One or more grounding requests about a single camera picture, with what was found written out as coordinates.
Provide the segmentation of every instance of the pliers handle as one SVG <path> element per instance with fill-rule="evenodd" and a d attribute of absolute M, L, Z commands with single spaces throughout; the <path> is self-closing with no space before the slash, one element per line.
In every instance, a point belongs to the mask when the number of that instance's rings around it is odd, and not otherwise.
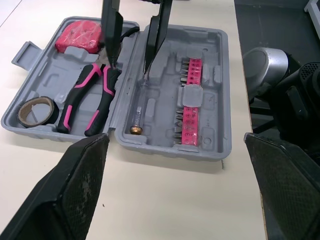
<path fill-rule="evenodd" d="M 101 101 L 84 132 L 87 137 L 98 134 L 104 127 L 108 118 L 109 107 L 115 97 L 115 85 L 120 74 L 121 72 L 119 70 L 109 66 L 103 65 L 100 68 L 96 63 L 86 65 L 66 98 L 57 131 L 64 134 L 70 133 L 76 112 L 82 99 L 89 89 L 97 82 L 99 77 L 103 75 Z"/>

